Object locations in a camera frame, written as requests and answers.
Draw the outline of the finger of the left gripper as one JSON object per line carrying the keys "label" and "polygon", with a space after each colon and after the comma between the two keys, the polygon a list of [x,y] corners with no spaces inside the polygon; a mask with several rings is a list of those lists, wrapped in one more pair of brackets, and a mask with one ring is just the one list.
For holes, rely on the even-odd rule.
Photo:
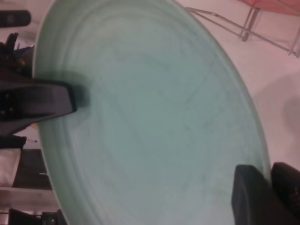
{"label": "finger of the left gripper", "polygon": [[77,111],[71,85],[23,79],[0,81],[0,134],[13,135],[27,126]]}

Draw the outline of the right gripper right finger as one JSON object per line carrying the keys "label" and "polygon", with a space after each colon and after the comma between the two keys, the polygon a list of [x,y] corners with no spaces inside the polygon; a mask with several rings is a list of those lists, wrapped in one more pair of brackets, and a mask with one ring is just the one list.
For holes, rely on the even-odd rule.
{"label": "right gripper right finger", "polygon": [[292,166],[277,162],[271,170],[273,225],[300,223],[300,172]]}

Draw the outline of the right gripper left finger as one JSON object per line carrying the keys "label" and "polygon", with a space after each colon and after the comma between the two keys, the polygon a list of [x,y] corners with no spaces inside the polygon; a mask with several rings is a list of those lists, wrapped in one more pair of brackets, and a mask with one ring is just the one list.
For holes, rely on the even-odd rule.
{"label": "right gripper left finger", "polygon": [[264,176],[252,165],[235,168],[232,211],[236,225],[286,225],[289,214]]}

